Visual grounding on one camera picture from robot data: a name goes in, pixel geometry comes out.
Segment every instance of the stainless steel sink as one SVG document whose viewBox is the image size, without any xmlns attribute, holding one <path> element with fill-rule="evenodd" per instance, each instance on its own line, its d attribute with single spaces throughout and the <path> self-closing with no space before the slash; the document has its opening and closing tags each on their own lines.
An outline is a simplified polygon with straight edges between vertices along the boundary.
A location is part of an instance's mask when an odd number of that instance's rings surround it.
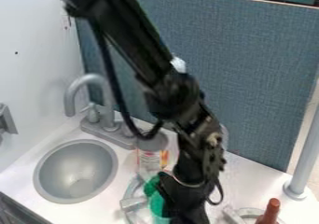
<svg viewBox="0 0 319 224">
<path fill-rule="evenodd" d="M 117 170 L 112 148 L 95 140 L 76 140 L 42 158 L 35 168 L 35 189 L 54 203 L 80 203 L 102 192 Z"/>
</svg>

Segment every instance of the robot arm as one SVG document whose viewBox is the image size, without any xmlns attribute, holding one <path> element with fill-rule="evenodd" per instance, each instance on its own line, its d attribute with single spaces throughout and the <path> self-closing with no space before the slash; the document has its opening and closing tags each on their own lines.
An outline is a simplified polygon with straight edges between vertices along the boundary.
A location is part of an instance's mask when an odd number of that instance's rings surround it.
<svg viewBox="0 0 319 224">
<path fill-rule="evenodd" d="M 203 101 L 196 80 L 173 68 L 172 54 L 137 0 L 63 0 L 73 16 L 86 18 L 104 58 L 110 86 L 119 111 L 132 132 L 142 139 L 152 138 L 163 122 L 178 133 L 180 154 L 172 175 L 161 174 L 158 186 L 165 199 L 167 216 L 173 223 L 209 223 L 204 203 L 223 170 L 222 133 L 218 120 Z M 104 38 L 123 55 L 142 84 L 150 113 L 159 121 L 148 135 L 134 126 L 121 96 L 118 80 L 109 59 Z"/>
</svg>

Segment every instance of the cable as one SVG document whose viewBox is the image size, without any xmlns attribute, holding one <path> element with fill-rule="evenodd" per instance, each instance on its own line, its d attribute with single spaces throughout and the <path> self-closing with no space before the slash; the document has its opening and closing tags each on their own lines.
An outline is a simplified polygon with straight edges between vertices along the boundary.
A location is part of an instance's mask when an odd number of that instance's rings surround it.
<svg viewBox="0 0 319 224">
<path fill-rule="evenodd" d="M 125 101 L 123 99 L 122 91 L 120 89 L 118 78 L 114 69 L 113 62 L 110 57 L 110 53 L 108 50 L 108 47 L 104 40 L 104 35 L 100 31 L 98 25 L 94 23 L 94 21 L 89 21 L 90 28 L 94 33 L 94 37 L 97 41 L 97 44 L 99 46 L 100 52 L 102 53 L 102 59 L 104 62 L 104 66 L 106 68 L 106 73 L 108 77 L 108 82 L 110 84 L 110 87 L 112 89 L 114 99 L 116 100 L 118 104 L 119 112 L 121 113 L 125 123 L 129 127 L 130 131 L 139 139 L 143 140 L 149 140 L 152 139 L 160 130 L 160 128 L 163 125 L 162 120 L 158 120 L 157 123 L 153 126 L 152 130 L 149 131 L 147 134 L 142 134 L 140 130 L 135 126 L 134 122 L 131 119 L 130 112 L 125 104 Z"/>
</svg>

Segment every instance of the countertop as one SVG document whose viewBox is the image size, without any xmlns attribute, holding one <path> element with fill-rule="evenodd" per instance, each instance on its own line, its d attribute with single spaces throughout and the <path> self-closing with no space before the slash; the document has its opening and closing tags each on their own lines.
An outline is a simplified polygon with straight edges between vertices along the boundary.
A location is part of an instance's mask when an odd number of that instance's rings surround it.
<svg viewBox="0 0 319 224">
<path fill-rule="evenodd" d="M 125 150 L 100 138 L 83 133 L 78 125 L 83 116 L 69 119 L 52 135 L 37 144 L 0 174 L 0 191 L 21 203 L 36 214 L 54 224 L 81 223 L 125 223 L 120 211 L 119 200 L 135 177 L 136 159 L 134 151 Z M 137 125 L 148 129 L 148 123 L 137 120 Z M 176 135 L 164 131 L 172 146 L 176 146 Z M 65 142 L 77 139 L 93 139 L 108 144 L 118 156 L 118 173 L 112 183 L 99 195 L 76 204 L 57 204 L 42 198 L 33 184 L 34 169 L 39 160 L 48 151 Z M 276 171 L 254 161 L 226 153 L 228 164 L 220 180 L 224 188 L 225 199 L 219 206 L 206 209 L 208 216 L 214 220 L 221 210 L 230 204 L 234 209 L 255 207 L 264 209 L 268 199 L 276 197 L 282 202 L 280 218 L 286 224 L 319 223 L 319 204 L 310 192 L 302 201 L 293 201 L 283 193 L 283 184 L 291 175 Z M 218 199 L 217 193 L 212 199 Z"/>
</svg>

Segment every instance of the metal pole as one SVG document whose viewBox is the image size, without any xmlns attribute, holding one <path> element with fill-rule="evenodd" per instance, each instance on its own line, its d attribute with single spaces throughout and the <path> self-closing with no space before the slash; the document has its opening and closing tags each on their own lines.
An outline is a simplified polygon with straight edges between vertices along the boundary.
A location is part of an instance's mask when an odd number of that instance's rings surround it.
<svg viewBox="0 0 319 224">
<path fill-rule="evenodd" d="M 295 200 L 307 197 L 306 186 L 319 154 L 319 106 L 317 105 L 306 143 L 302 149 L 291 181 L 284 184 L 284 192 Z"/>
</svg>

